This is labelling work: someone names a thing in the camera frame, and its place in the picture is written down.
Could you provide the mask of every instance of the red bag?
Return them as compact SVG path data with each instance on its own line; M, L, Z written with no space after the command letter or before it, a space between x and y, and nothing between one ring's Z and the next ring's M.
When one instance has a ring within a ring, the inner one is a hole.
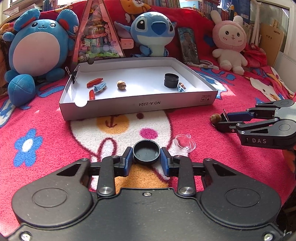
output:
M267 65L266 53L255 44L246 45L243 55L248 61L247 67L260 68Z

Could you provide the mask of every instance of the blue gripper pad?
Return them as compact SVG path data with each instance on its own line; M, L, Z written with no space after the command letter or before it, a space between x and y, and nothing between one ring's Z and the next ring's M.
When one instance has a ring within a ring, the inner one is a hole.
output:
M164 175L167 177L169 175L168 158L166 157L162 148L160 149L160 164Z
M124 174L126 177L129 175L132 164L133 164L133 149L131 148L126 157L126 164L124 166Z
M243 111L243 112L228 113L227 117L229 121L250 121L254 118L254 115L252 115L248 111Z

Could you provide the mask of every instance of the plush toy eye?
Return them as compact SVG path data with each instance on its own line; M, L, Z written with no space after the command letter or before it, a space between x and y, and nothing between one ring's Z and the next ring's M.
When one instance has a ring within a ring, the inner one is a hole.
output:
M170 32L172 32L174 30L173 25L171 23L170 24Z
M137 23L137 28L138 28L138 29L141 29L141 30L144 30L144 29L145 29L145 21L144 21L144 20L140 20L140 21Z

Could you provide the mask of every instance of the black round container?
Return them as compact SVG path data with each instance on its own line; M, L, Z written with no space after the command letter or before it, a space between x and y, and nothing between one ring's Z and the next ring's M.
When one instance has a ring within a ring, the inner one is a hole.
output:
M165 74L165 83L164 83L165 87L174 89L174 88L177 88L178 83L179 83L179 76L171 73Z
M133 147L133 158L141 165L152 165L160 158L159 145L151 140L138 141Z

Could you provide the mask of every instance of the screw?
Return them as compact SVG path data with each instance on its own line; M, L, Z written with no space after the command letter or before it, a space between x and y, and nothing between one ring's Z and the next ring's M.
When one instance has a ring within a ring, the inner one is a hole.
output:
M191 187L182 187L179 189L180 193L184 195L192 194L193 193L193 188Z
M264 241L271 241L274 238L272 234L266 234L263 238Z
M151 195L152 195L151 192L144 192L144 193L143 193L143 196L145 196L145 197L150 197Z
M99 189L99 192L101 194L110 194L113 191L113 189L111 187L101 187Z
M29 233L26 233L26 232L23 232L21 235L20 235L20 238L23 240L23 241L30 241L32 236L29 234Z

